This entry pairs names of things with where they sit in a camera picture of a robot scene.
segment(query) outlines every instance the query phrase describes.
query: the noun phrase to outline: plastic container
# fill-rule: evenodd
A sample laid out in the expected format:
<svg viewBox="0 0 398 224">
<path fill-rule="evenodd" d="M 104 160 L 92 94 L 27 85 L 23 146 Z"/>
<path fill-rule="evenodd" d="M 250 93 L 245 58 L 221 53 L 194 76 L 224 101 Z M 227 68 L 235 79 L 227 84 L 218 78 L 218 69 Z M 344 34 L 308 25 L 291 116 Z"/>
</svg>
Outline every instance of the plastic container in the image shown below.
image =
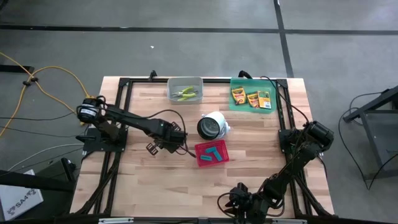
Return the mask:
<svg viewBox="0 0 398 224">
<path fill-rule="evenodd" d="M 217 148 L 217 151 L 222 158 L 221 161 L 217 161 L 217 158 L 214 155 L 214 153 L 206 153 L 205 152 L 206 149 L 211 148 L 211 147 Z M 195 152 L 197 155 L 197 162 L 198 162 L 199 167 L 213 166 L 213 165 L 222 164 L 222 163 L 229 161 L 228 151 L 226 150 L 226 145 L 225 145 L 224 140 L 211 141 L 211 142 L 197 144 L 197 145 L 195 145 Z M 200 159 L 201 155 L 211 156 L 212 160 L 205 161 L 203 159 Z"/>
<path fill-rule="evenodd" d="M 184 101 L 178 101 L 180 96 L 172 96 L 173 93 L 182 91 L 183 89 L 193 86 L 197 95 L 195 97 L 186 99 Z M 167 98 L 173 105 L 191 105 L 200 104 L 203 98 L 203 80 L 200 77 L 179 77 L 169 78 L 167 81 Z"/>
</svg>

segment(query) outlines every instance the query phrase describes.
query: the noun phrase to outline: clear plastic bin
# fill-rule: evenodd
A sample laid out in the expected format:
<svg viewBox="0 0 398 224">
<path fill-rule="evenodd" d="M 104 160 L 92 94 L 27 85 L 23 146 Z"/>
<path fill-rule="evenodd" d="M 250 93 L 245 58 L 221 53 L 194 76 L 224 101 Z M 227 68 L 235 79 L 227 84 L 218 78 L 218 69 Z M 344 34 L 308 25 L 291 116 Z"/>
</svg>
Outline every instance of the clear plastic bin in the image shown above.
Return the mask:
<svg viewBox="0 0 398 224">
<path fill-rule="evenodd" d="M 183 89 L 193 86 L 197 91 L 197 95 L 183 101 L 178 101 L 181 96 L 172 96 L 173 93 L 182 91 Z M 173 105 L 192 105 L 200 104 L 203 98 L 203 80 L 200 77 L 178 77 L 169 78 L 167 81 L 167 98 Z"/>
</svg>

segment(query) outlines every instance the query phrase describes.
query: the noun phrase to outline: metal stand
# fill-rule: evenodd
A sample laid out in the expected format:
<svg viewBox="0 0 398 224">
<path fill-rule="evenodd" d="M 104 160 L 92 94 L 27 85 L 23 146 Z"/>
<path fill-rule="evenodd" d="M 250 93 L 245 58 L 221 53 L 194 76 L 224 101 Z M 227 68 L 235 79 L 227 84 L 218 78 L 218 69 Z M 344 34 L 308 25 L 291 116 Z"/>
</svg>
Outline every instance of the metal stand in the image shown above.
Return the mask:
<svg viewBox="0 0 398 224">
<path fill-rule="evenodd" d="M 388 149 L 398 144 L 396 138 L 396 133 L 398 133 L 398 110 L 376 109 L 390 102 L 394 104 L 397 100 L 398 86 L 384 91 L 376 99 L 343 118 L 347 123 L 356 118 L 361 118 L 379 167 L 391 158 Z M 366 174 L 365 179 L 370 180 L 374 175 L 375 174 Z M 393 177 L 397 175 L 398 169 L 385 166 L 377 178 Z"/>
</svg>

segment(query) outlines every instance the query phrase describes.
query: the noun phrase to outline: yellow extension cord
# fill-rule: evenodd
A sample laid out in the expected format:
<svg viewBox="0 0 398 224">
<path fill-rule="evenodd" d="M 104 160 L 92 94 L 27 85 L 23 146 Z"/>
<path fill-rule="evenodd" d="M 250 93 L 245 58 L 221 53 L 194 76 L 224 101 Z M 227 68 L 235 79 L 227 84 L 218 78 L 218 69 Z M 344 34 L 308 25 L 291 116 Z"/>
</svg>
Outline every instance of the yellow extension cord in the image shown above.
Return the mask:
<svg viewBox="0 0 398 224">
<path fill-rule="evenodd" d="M 34 78 L 34 76 L 35 76 L 37 73 L 41 72 L 42 70 L 45 70 L 45 69 L 48 69 L 48 68 L 56 68 L 56 69 L 63 70 L 64 72 L 67 72 L 67 73 L 71 74 L 73 77 L 75 77 L 75 79 L 76 79 L 77 82 L 80 84 L 80 86 L 81 86 L 81 88 L 83 89 L 83 91 L 85 92 L 86 98 L 91 98 L 91 97 L 92 97 L 92 96 L 90 96 L 90 95 L 88 94 L 88 92 L 87 92 L 85 86 L 82 84 L 82 82 L 79 80 L 79 78 L 78 78 L 75 74 L 73 74 L 71 71 L 69 71 L 69 70 L 67 70 L 67 69 L 64 69 L 64 68 L 58 67 L 58 66 L 47 66 L 47 67 L 38 69 L 38 70 L 35 71 L 34 73 L 30 73 L 28 70 L 26 70 L 20 63 L 18 63 L 18 62 L 15 61 L 14 59 L 8 57 L 7 55 L 5 55 L 5 54 L 2 53 L 2 52 L 0 52 L 0 55 L 6 57 L 8 60 L 10 60 L 10 61 L 14 62 L 15 64 L 17 64 L 18 66 L 20 66 L 20 67 L 29 75 L 29 78 L 27 79 L 28 82 L 30 82 L 30 79 L 31 79 L 31 78 Z M 44 93 L 46 96 L 50 97 L 51 99 L 53 99 L 53 100 L 55 100 L 55 101 L 57 101 L 57 102 L 63 104 L 63 105 L 66 106 L 70 111 L 72 111 L 72 112 L 74 112 L 74 113 L 76 114 L 76 112 L 75 112 L 72 108 L 70 108 L 64 101 L 62 101 L 62 100 L 56 98 L 55 96 L 53 96 L 53 95 L 47 93 L 46 91 L 44 91 L 43 88 L 40 86 L 40 84 L 39 84 L 38 81 L 36 81 L 35 83 L 36 83 L 37 87 L 40 89 L 40 91 L 41 91 L 42 93 Z M 19 107 L 21 106 L 21 102 L 22 102 L 22 98 L 24 97 L 25 90 L 26 90 L 26 86 L 24 85 L 24 87 L 22 88 L 21 94 L 20 94 L 20 96 L 19 96 L 19 101 L 18 101 L 17 107 L 15 108 L 15 111 L 14 111 L 14 113 L 12 114 L 10 120 L 7 122 L 7 124 L 5 125 L 5 127 L 4 127 L 4 128 L 2 129 L 2 131 L 0 132 L 0 137 L 4 134 L 4 132 L 6 131 L 7 127 L 10 125 L 12 119 L 13 119 L 13 118 L 15 117 L 15 115 L 17 114 L 17 112 L 18 112 L 18 110 L 19 110 Z"/>
</svg>

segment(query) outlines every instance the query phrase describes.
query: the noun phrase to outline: green tray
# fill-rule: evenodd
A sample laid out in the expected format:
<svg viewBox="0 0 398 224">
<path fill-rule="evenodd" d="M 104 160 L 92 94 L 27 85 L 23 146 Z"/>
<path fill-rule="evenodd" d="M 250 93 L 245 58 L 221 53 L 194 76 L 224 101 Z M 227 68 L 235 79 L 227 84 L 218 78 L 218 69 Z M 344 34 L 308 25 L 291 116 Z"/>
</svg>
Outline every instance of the green tray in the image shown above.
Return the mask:
<svg viewBox="0 0 398 224">
<path fill-rule="evenodd" d="M 235 100 L 232 96 L 231 90 L 238 86 L 242 86 L 244 88 L 244 92 L 246 95 L 248 93 L 252 93 L 255 91 L 268 91 L 271 97 L 271 109 L 264 109 L 264 108 L 253 108 L 250 106 L 248 99 L 246 99 L 246 103 L 242 105 L 236 105 Z M 229 87 L 229 109 L 235 111 L 246 111 L 252 113 L 264 113 L 269 114 L 274 112 L 276 109 L 276 92 L 275 88 L 272 85 L 271 81 L 269 80 L 253 80 L 248 78 L 232 78 L 231 85 Z"/>
</svg>

